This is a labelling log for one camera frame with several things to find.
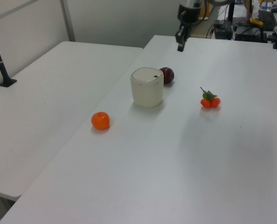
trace table surface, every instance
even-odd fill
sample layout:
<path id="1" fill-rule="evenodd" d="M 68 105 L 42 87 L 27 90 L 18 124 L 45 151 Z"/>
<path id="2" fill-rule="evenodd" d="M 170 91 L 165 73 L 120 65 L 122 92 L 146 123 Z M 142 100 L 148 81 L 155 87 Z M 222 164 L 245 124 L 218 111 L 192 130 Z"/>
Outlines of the table surface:
<path id="1" fill-rule="evenodd" d="M 1 220 L 42 223 L 277 223 L 277 65 L 270 44 L 154 36 Z M 132 72 L 170 67 L 152 109 L 133 103 Z M 202 86 L 222 100 L 200 105 Z"/>
<path id="2" fill-rule="evenodd" d="M 30 186 L 141 51 L 62 42 L 0 87 L 0 196 Z"/>

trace tangerine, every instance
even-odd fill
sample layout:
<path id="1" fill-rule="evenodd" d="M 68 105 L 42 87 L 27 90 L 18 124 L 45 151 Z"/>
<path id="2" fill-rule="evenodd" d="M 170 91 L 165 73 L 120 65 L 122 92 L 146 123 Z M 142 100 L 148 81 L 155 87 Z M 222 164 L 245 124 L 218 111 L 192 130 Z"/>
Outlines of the tangerine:
<path id="1" fill-rule="evenodd" d="M 203 105 L 203 107 L 205 108 L 210 108 L 211 107 L 211 102 L 207 99 L 202 99 L 201 100 L 201 104 Z"/>
<path id="2" fill-rule="evenodd" d="M 91 123 L 97 130 L 105 130 L 110 127 L 110 117 L 106 112 L 97 112 L 93 114 Z"/>
<path id="3" fill-rule="evenodd" d="M 221 100 L 218 97 L 214 97 L 211 99 L 211 106 L 213 108 L 217 108 L 220 103 L 221 103 Z"/>

